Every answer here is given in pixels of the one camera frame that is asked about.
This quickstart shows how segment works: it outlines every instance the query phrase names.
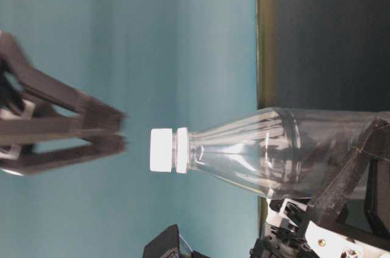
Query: plastic bottle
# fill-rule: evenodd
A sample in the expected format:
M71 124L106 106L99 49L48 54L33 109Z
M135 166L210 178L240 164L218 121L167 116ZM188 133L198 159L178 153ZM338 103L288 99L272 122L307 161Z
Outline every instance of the plastic bottle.
M388 113L268 108L202 132L151 132L152 171L199 170L258 193L310 198L353 141ZM364 198L360 182L354 194Z

